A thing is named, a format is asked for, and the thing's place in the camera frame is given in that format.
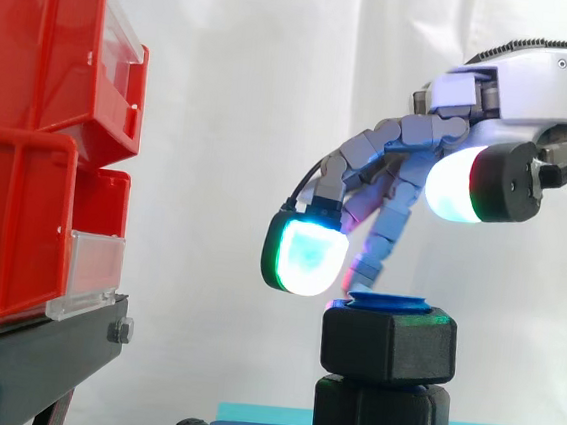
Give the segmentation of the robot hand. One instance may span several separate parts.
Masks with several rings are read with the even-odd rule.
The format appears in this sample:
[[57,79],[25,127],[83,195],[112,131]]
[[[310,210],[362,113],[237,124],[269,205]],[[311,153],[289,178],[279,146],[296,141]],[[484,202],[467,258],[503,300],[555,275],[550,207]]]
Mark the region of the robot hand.
[[517,223],[567,183],[567,42],[517,40],[423,86],[413,110],[319,160],[269,224],[263,280],[372,289],[419,199],[450,222]]

